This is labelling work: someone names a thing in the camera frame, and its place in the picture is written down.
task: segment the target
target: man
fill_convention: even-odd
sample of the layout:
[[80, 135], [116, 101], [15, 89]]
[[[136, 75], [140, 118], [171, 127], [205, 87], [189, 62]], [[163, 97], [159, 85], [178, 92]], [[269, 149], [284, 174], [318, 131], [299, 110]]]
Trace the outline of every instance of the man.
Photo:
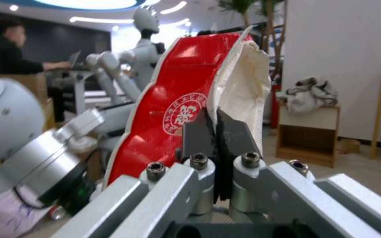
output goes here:
[[0, 20], [0, 74], [34, 74], [70, 67], [68, 62], [34, 63], [23, 59], [21, 47], [25, 42], [25, 28], [20, 21]]

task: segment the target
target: dark wall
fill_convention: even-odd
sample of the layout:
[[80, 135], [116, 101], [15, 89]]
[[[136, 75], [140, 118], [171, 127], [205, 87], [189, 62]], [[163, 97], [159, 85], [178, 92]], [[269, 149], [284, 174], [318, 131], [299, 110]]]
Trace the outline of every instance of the dark wall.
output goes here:
[[[0, 18], [8, 16], [0, 13]], [[90, 53], [111, 50], [109, 32], [91, 30], [30, 18], [19, 19], [26, 26], [24, 58], [36, 62], [66, 61], [71, 53], [82, 50], [79, 61]]]

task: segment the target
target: floor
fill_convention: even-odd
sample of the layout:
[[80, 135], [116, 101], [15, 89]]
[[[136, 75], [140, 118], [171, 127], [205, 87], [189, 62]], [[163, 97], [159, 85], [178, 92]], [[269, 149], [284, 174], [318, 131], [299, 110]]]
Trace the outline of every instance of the floor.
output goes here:
[[[275, 157], [275, 136], [269, 136], [268, 133], [268, 130], [265, 130], [263, 133], [263, 157], [267, 164], [274, 164], [282, 160]], [[316, 178], [325, 178], [337, 173], [345, 173], [370, 190], [381, 195], [381, 148], [378, 149], [378, 160], [374, 161], [369, 159], [369, 150], [369, 146], [361, 145], [360, 154], [339, 155], [334, 168], [315, 164], [308, 165]], [[45, 222], [24, 237], [49, 237], [67, 221], [68, 218], [57, 222]]]

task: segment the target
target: wooden shelf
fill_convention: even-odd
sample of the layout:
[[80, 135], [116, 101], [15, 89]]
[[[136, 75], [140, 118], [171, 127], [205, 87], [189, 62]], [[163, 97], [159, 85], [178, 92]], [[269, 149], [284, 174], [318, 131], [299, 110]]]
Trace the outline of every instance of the wooden shelf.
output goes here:
[[339, 107], [322, 107], [312, 113], [292, 116], [282, 105], [279, 117], [277, 158], [334, 167]]
[[286, 160], [298, 159], [307, 163], [319, 164], [323, 166], [334, 166], [334, 155], [309, 149], [281, 147], [277, 149], [276, 157]]

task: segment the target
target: ceiling light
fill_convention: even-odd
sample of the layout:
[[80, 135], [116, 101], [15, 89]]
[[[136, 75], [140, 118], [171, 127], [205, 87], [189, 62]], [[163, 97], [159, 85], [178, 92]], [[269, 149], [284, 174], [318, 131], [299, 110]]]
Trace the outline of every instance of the ceiling light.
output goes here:
[[181, 26], [183, 24], [186, 24], [187, 22], [189, 22], [189, 18], [185, 18], [185, 19], [183, 19], [181, 21], [174, 22], [174, 23], [161, 24], [160, 28], [177, 27], [177, 26]]
[[160, 11], [160, 13], [161, 14], [169, 14], [169, 13], [172, 13], [172, 12], [175, 12], [175, 11], [182, 9], [185, 5], [186, 5], [186, 1], [181, 1], [179, 4], [173, 6], [170, 9], [165, 9], [165, 10]]
[[93, 23], [111, 23], [111, 24], [130, 24], [133, 23], [133, 19], [107, 19], [107, 18], [82, 18], [72, 17], [70, 22], [83, 21]]
[[141, 6], [146, 6], [146, 5], [155, 5], [159, 3], [161, 0], [146, 0], [145, 3], [142, 3]]
[[72, 9], [112, 10], [134, 6], [136, 0], [35, 0], [43, 4]]
[[11, 5], [10, 6], [11, 11], [17, 11], [18, 8], [19, 8], [19, 6], [17, 6], [17, 5]]

